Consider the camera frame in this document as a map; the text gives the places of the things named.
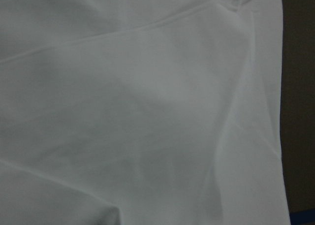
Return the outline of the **white printed t-shirt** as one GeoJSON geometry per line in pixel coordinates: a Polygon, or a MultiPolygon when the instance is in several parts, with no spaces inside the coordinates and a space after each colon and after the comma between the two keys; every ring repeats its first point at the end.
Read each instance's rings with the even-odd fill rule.
{"type": "Polygon", "coordinates": [[[0,0],[3,225],[288,225],[282,0],[0,0]]]}

